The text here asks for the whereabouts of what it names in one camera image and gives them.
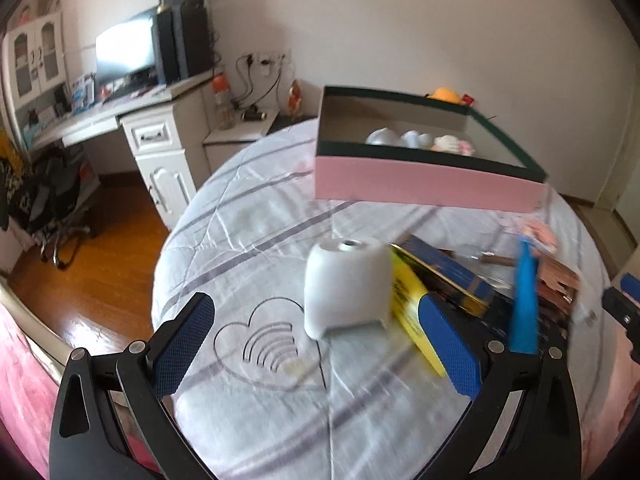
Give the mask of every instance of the black speaker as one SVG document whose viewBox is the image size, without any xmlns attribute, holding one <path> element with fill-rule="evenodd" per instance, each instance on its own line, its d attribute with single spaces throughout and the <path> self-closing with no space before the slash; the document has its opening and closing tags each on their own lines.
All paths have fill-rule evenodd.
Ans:
<svg viewBox="0 0 640 480">
<path fill-rule="evenodd" d="M 209 20 L 205 8 L 184 4 L 173 7 L 171 12 L 180 79 L 186 79 L 213 68 Z"/>
<path fill-rule="evenodd" d="M 175 54 L 174 16 L 171 9 L 153 16 L 152 32 L 158 82 L 171 85 L 180 81 L 180 69 Z"/>
</svg>

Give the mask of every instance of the red tag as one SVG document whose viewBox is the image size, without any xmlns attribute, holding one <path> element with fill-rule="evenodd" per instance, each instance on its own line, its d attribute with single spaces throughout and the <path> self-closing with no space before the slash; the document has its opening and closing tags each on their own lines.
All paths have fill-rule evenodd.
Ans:
<svg viewBox="0 0 640 480">
<path fill-rule="evenodd" d="M 473 106 L 476 100 L 473 99 L 469 94 L 464 94 L 462 96 L 462 102 L 467 106 Z"/>
</svg>

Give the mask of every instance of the desk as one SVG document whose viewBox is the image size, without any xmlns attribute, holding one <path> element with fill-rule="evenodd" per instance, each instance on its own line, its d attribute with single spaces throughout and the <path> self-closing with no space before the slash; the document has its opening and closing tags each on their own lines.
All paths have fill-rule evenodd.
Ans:
<svg viewBox="0 0 640 480">
<path fill-rule="evenodd" d="M 212 91 L 204 84 L 211 77 L 209 70 L 62 119 L 36 134 L 30 152 L 54 142 L 72 146 L 122 126 L 149 195 L 171 230 L 210 175 L 202 141 L 214 126 Z"/>
</svg>

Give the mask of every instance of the bottle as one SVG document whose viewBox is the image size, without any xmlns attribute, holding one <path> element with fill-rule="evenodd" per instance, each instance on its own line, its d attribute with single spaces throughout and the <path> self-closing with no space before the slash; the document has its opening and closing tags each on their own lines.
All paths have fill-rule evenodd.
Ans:
<svg viewBox="0 0 640 480">
<path fill-rule="evenodd" d="M 213 78 L 212 86 L 216 112 L 221 118 L 218 128 L 229 130 L 236 126 L 236 110 L 231 101 L 231 88 L 224 72 L 220 72 Z"/>
</svg>

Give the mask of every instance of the blue gripper pad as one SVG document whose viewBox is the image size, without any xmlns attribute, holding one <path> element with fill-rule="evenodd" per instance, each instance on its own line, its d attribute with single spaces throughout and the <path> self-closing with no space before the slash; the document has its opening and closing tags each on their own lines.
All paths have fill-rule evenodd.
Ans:
<svg viewBox="0 0 640 480">
<path fill-rule="evenodd" d="M 625 274 L 620 280 L 622 292 L 626 292 L 634 300 L 640 301 L 640 282 L 631 274 Z"/>
<path fill-rule="evenodd" d="M 216 309 L 213 300 L 203 294 L 174 338 L 154 364 L 152 386 L 156 398 L 174 394 L 196 357 L 204 338 L 213 326 Z"/>
<path fill-rule="evenodd" d="M 418 304 L 418 321 L 456 391 L 475 400 L 482 387 L 480 363 L 428 294 Z"/>
</svg>

